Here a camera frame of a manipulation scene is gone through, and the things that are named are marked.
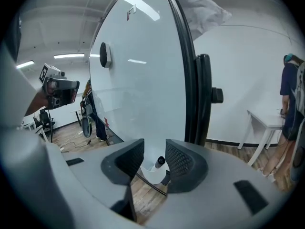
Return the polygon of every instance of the person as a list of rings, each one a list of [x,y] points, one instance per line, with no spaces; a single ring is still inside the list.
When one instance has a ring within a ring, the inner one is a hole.
[[[95,127],[96,127],[96,138],[100,139],[100,141],[105,141],[107,139],[106,135],[106,130],[105,130],[105,125],[104,123],[99,119],[96,113],[95,105],[94,105],[94,100],[93,100],[93,94],[92,94],[92,88],[91,88],[91,81],[89,81],[86,84],[85,91],[83,92],[82,98],[88,97],[93,113],[90,115],[90,117],[94,120],[95,122]]]
[[[259,170],[262,172],[263,176],[267,177],[272,182],[284,176],[285,172],[288,170],[299,127],[304,118],[303,115],[296,110],[294,95],[294,91],[297,87],[296,76],[298,67],[303,62],[303,60],[299,59],[292,53],[284,56],[284,69],[282,73],[280,95],[282,96],[283,105],[281,115],[283,118],[285,118],[285,123],[274,154],[269,159],[264,169]],[[272,171],[275,169],[284,155],[285,158],[281,166],[273,175]]]

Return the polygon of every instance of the fluorescent light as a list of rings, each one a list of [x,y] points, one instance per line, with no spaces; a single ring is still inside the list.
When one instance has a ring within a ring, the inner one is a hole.
[[[146,63],[146,62],[144,62],[144,61],[139,61],[139,60],[133,60],[133,59],[129,59],[128,60],[129,62],[134,62],[134,63]]]
[[[73,53],[73,54],[60,54],[54,55],[54,59],[62,59],[62,58],[75,58],[75,57],[84,57],[84,53]]]
[[[143,0],[124,0],[124,1],[130,3],[131,5],[135,5],[137,9],[146,13],[154,21],[157,21],[158,19],[160,19],[160,15]]]
[[[31,64],[34,64],[34,61],[33,61],[33,60],[28,61],[28,62],[26,62],[26,63],[19,64],[19,65],[16,66],[16,68],[17,68],[17,69],[20,69],[20,68],[22,68],[22,67],[25,67],[25,66],[28,66],[28,65],[31,65]]]

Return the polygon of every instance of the white curved panel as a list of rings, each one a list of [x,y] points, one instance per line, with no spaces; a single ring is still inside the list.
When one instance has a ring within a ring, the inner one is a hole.
[[[165,140],[184,141],[185,82],[180,41],[167,0],[118,0],[91,54],[110,46],[112,64],[90,58],[98,116],[123,141],[145,139],[143,165],[165,155]]]

